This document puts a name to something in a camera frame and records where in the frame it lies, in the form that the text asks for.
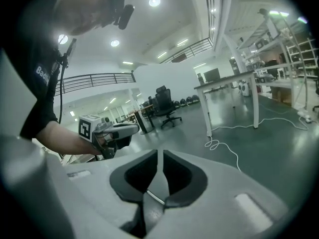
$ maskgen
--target monitor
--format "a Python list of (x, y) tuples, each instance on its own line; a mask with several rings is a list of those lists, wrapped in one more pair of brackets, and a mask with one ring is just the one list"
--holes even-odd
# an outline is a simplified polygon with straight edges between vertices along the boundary
[(207, 82), (213, 82), (220, 79), (218, 68), (204, 73)]

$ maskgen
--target white table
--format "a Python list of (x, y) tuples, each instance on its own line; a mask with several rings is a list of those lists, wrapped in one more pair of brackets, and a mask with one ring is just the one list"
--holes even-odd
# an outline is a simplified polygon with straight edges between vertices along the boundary
[[(233, 75), (233, 76), (229, 76), (229, 77), (224, 77), (224, 78), (221, 78), (217, 81), (209, 82), (209, 83), (206, 83), (204, 85), (201, 85), (201, 86), (194, 88), (198, 92), (198, 97), (199, 97), (200, 104), (201, 104), (201, 107), (202, 107), (202, 110), (204, 113), (204, 118), (205, 118), (208, 136), (212, 136), (212, 132), (211, 132), (211, 124), (210, 124), (210, 119), (209, 119), (209, 115), (208, 115), (208, 107), (207, 107), (207, 103), (205, 100), (204, 91), (207, 89), (211, 89), (215, 86), (230, 84), (232, 82), (237, 82), (239, 80), (244, 80), (244, 79), (249, 79), (249, 81), (250, 81), (250, 88), (252, 89), (252, 92), (253, 92), (254, 128), (258, 128), (258, 123), (259, 123), (258, 93), (257, 93), (257, 87), (256, 87), (256, 82), (255, 82), (255, 77), (254, 77), (254, 71), (250, 71), (250, 72), (245, 72), (245, 73), (241, 73), (241, 74), (237, 74), (237, 75)], [(230, 95), (232, 98), (233, 107), (235, 107), (232, 91), (229, 91), (229, 92), (230, 92)]]

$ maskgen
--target black t-shirt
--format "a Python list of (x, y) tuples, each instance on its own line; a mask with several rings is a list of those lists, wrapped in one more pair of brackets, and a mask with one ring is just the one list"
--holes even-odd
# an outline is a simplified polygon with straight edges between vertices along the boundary
[(53, 34), (53, 10), (57, 0), (32, 0), (8, 33), (4, 49), (24, 83), (37, 98), (21, 136), (34, 138), (50, 121), (58, 82), (58, 40)]

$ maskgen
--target exercise ball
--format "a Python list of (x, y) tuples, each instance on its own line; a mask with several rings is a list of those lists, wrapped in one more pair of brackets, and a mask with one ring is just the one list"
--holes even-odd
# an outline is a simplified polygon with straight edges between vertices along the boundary
[(180, 107), (180, 103), (179, 103), (179, 101), (175, 101), (175, 102), (174, 102), (174, 105), (175, 105), (175, 108), (177, 108), (177, 109), (178, 109), (178, 108)]
[(187, 97), (187, 98), (186, 98), (186, 103), (187, 103), (188, 105), (191, 105), (191, 104), (193, 103), (193, 98)]
[(180, 106), (182, 106), (182, 107), (186, 106), (186, 101), (184, 98), (182, 100), (180, 100), (179, 103), (180, 103)]
[(193, 103), (199, 102), (199, 97), (197, 95), (193, 95), (192, 99), (193, 99)]

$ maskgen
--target balcony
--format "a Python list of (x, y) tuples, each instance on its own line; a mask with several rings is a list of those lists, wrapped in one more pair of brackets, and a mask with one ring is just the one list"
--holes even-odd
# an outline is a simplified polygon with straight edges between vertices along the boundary
[[(133, 83), (136, 82), (133, 73), (106, 73), (106, 74), (86, 74), (74, 77), (64, 78), (62, 80), (62, 93), (69, 93), (85, 88), (92, 88), (102, 85)], [(60, 95), (59, 80), (56, 85), (55, 95)]]

